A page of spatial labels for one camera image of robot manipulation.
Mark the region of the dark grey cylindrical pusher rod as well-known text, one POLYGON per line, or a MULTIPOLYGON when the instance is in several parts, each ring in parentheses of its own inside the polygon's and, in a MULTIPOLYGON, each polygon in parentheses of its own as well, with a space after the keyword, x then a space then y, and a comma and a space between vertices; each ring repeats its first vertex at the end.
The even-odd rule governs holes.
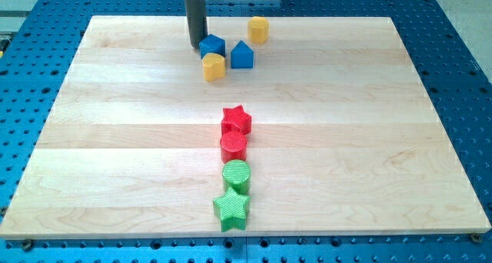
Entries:
POLYGON ((184 0, 191 47, 198 49, 208 36, 205 0, 184 0))

